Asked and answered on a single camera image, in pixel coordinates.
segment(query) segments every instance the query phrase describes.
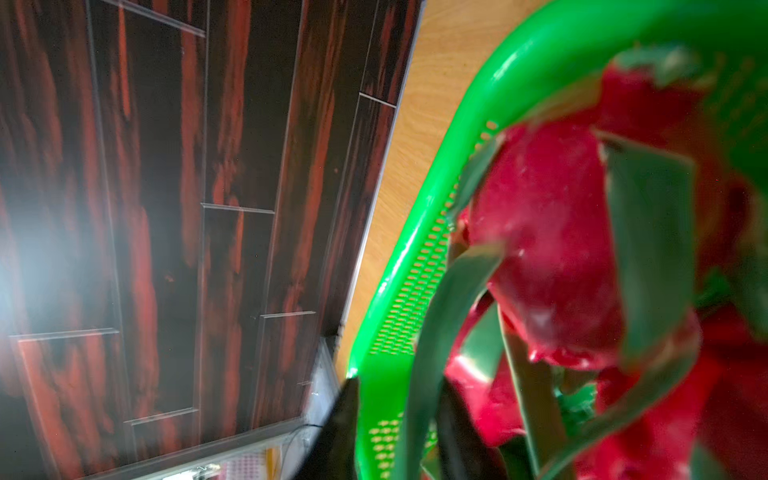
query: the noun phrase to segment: red dragon fruit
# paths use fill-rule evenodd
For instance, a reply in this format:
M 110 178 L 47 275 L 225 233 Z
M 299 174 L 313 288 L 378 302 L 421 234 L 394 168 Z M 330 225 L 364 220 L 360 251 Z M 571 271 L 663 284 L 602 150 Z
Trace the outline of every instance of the red dragon fruit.
M 698 319 L 691 313 L 678 336 L 695 333 Z M 691 452 L 702 411 L 723 366 L 707 351 L 678 386 L 627 428 L 602 440 L 586 454 L 581 476 L 597 480 L 688 480 Z M 618 368 L 598 377 L 595 408 L 603 412 L 637 382 L 639 375 Z
M 464 340 L 489 307 L 496 308 L 493 299 L 486 295 L 470 310 L 453 344 L 445 366 L 445 377 L 464 400 L 472 424 L 482 441 L 489 447 L 497 447 L 523 433 L 523 421 L 509 364 L 502 356 L 496 376 L 488 378 L 477 372 L 470 359 L 462 356 Z
M 733 306 L 702 323 L 703 351 L 724 367 L 699 428 L 731 478 L 768 478 L 768 345 L 755 341 Z
M 505 243 L 488 288 L 534 360 L 586 370 L 618 361 L 624 321 L 598 132 L 691 158 L 697 278 L 732 260 L 746 194 L 702 113 L 706 82 L 658 86 L 658 76 L 650 65 L 626 68 L 620 56 L 599 83 L 582 82 L 582 97 L 596 104 L 559 118 L 553 111 L 567 109 L 537 108 L 504 132 L 475 192 L 470 243 Z

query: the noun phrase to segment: cable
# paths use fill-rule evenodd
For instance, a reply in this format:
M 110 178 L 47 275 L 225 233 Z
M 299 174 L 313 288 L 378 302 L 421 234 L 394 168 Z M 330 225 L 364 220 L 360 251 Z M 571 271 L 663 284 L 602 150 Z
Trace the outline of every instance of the cable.
M 282 480 L 283 478 L 283 467 L 286 464 L 286 457 L 288 456 L 288 451 L 290 450 L 290 446 L 293 443 L 293 440 L 295 440 L 296 436 L 299 435 L 299 433 L 307 427 L 315 427 L 316 429 L 323 428 L 322 425 L 317 425 L 315 423 L 305 423 L 304 425 L 299 425 L 293 429 L 293 431 L 290 433 L 290 439 L 288 440 L 288 444 L 286 445 L 286 453 L 285 455 L 282 455 L 282 458 L 280 459 L 280 473 L 277 476 L 277 478 L 280 478 L 280 480 Z

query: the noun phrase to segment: wood paneling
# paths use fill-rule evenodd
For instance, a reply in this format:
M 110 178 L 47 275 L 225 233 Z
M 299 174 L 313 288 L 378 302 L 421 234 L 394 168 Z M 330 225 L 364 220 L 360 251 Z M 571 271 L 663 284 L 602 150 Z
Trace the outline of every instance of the wood paneling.
M 197 445 L 197 411 L 135 422 L 132 425 L 139 460 L 159 457 Z
M 374 2 L 303 3 L 267 313 L 316 310 Z
M 272 210 L 301 2 L 211 2 L 206 201 Z
M 17 338 L 16 363 L 49 477 L 69 480 L 129 463 L 120 334 Z
M 115 326 L 84 5 L 0 5 L 0 378 L 7 335 Z
M 361 90 L 397 104 L 416 40 L 422 0 L 379 0 Z
M 136 419 L 193 405 L 203 38 L 91 0 Z
M 207 0 L 128 0 L 155 13 L 205 30 Z
M 16 367 L 13 349 L 8 348 L 10 367 Z M 12 397 L 0 392 L 0 458 L 13 458 L 3 462 L 0 478 L 44 478 L 46 476 L 42 453 L 24 396 Z
M 320 295 L 323 336 L 336 335 L 352 295 L 356 254 L 365 240 L 394 120 L 395 108 L 360 97 Z
M 262 316 L 253 428 L 301 416 L 319 335 L 317 315 Z
M 203 442 L 250 429 L 257 319 L 273 215 L 205 209 L 200 360 Z

